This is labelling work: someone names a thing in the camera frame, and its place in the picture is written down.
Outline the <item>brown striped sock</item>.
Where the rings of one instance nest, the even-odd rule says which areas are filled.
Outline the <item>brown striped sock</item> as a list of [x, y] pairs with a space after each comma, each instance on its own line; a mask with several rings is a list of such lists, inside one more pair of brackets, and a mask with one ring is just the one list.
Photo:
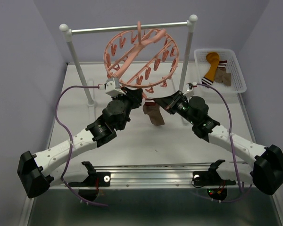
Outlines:
[[142, 107], [143, 113], [149, 116], [150, 122], [154, 126], [163, 126], [165, 125], [164, 119], [160, 112], [160, 106], [155, 103], [153, 100], [145, 100], [145, 103]]

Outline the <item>pink round clip hanger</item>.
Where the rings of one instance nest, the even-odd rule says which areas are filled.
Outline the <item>pink round clip hanger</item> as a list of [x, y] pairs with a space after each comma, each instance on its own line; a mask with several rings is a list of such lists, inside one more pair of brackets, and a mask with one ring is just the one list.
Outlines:
[[155, 87], [165, 88], [179, 63], [179, 47], [166, 29], [122, 31], [106, 45], [103, 63], [107, 77], [117, 78], [122, 87], [142, 89], [147, 98]]

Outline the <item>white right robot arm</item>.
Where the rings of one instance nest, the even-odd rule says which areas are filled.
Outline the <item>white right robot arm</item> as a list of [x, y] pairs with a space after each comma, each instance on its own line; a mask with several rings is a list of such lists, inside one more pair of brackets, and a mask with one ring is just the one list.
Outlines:
[[248, 141], [222, 126], [208, 115], [208, 105], [201, 97], [187, 99], [178, 91], [154, 102], [169, 114], [179, 114], [190, 124], [194, 134], [242, 159], [234, 163], [217, 160], [208, 170], [196, 171], [195, 186], [235, 185], [238, 181], [253, 184], [267, 195], [273, 195], [283, 184], [283, 153], [275, 145], [269, 147]]

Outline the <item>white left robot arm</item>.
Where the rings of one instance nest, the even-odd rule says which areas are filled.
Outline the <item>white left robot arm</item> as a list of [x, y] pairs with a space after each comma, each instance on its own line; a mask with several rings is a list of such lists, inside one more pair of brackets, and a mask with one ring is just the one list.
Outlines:
[[79, 164], [79, 171], [64, 172], [70, 160], [87, 151], [99, 148], [116, 138], [116, 131], [124, 130], [130, 121], [130, 112], [142, 104], [142, 89], [121, 88], [122, 93], [112, 98], [102, 115], [77, 135], [49, 148], [20, 156], [17, 174], [29, 198], [45, 193], [51, 186], [67, 182], [71, 187], [109, 186], [104, 177], [88, 161]]

